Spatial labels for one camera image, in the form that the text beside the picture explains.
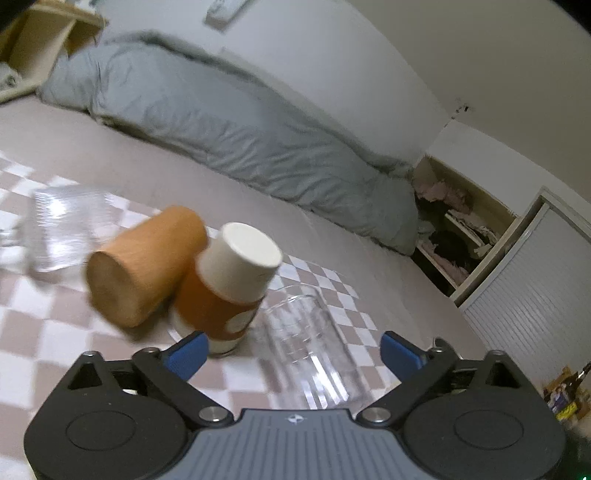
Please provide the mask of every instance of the wooden block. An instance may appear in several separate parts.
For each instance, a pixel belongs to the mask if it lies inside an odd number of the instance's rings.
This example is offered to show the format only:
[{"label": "wooden block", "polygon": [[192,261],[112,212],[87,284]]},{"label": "wooden block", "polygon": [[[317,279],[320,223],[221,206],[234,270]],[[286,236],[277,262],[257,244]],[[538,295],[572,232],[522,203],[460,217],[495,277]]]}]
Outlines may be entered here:
[{"label": "wooden block", "polygon": [[205,226],[194,211],[166,208],[90,256],[86,281],[92,306],[117,325],[139,325],[173,293],[206,246]]}]

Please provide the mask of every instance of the glass cup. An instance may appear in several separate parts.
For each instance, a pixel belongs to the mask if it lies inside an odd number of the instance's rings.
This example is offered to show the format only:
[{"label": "glass cup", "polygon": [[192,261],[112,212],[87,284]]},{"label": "glass cup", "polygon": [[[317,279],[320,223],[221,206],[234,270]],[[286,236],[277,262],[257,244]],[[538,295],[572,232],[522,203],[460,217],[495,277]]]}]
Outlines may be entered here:
[{"label": "glass cup", "polygon": [[270,292],[260,323],[281,373],[284,408],[349,408],[371,403],[369,390],[319,291],[294,285]]}]

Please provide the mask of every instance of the gray duvet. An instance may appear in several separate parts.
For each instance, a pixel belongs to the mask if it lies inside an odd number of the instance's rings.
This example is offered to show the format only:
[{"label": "gray duvet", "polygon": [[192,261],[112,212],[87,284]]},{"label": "gray duvet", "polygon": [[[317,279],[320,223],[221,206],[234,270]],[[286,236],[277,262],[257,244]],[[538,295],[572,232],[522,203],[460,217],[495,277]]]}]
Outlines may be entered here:
[{"label": "gray duvet", "polygon": [[152,33],[114,38],[60,59],[38,95],[403,254],[414,250],[408,164],[347,140],[255,77],[181,42]]}]

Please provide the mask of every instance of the checkered tablecloth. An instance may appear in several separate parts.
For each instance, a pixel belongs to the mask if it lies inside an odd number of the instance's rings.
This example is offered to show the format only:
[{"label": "checkered tablecloth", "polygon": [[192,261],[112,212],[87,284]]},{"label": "checkered tablecloth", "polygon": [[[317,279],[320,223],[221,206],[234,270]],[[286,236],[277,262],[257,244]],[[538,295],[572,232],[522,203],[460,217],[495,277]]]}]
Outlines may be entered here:
[{"label": "checkered tablecloth", "polygon": [[[14,163],[0,152],[0,229],[8,230],[27,214],[35,189],[75,182]],[[130,228],[157,212],[112,196],[119,226]],[[210,236],[216,230],[208,228]],[[85,350],[107,360],[127,359],[145,346],[167,348],[174,342],[167,323],[152,320],[124,330],[105,321],[87,303],[82,269],[73,267],[39,278],[24,261],[24,248],[0,254],[0,478],[33,479],[22,449],[25,429],[57,381]],[[285,255],[270,289],[305,283],[317,287],[335,319],[374,398],[397,379],[379,357],[380,331],[364,311],[350,282],[335,271]],[[273,372],[247,343],[234,355],[210,359],[191,385],[230,409],[277,407]]]}]

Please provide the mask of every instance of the clear plastic container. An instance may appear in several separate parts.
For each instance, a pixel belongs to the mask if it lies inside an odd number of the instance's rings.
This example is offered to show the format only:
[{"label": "clear plastic container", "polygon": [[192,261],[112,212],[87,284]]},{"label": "clear plastic container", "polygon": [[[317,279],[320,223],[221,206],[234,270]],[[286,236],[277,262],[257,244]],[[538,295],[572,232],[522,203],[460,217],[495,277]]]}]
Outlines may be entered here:
[{"label": "clear plastic container", "polygon": [[35,190],[25,223],[33,268],[50,272],[85,261],[118,230],[107,192],[71,185]]},{"label": "clear plastic container", "polygon": [[270,292],[257,326],[280,379],[282,408],[349,408],[372,402],[320,293],[295,285]]}]

